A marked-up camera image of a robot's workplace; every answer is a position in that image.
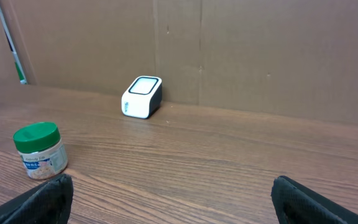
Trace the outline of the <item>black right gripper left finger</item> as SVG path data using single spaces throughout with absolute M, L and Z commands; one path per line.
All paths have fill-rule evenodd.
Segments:
M 0 224 L 67 224 L 73 181 L 58 174 L 0 206 Z

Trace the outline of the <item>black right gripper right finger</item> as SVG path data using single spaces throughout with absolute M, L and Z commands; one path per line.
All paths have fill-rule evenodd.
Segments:
M 358 224 L 358 214 L 284 175 L 274 180 L 271 198 L 280 224 Z

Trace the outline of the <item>green lid seasoning jar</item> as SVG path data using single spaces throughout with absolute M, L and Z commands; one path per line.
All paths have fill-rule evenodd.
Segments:
M 67 153 L 55 123 L 30 124 L 17 130 L 12 138 L 31 179 L 49 179 L 67 167 Z

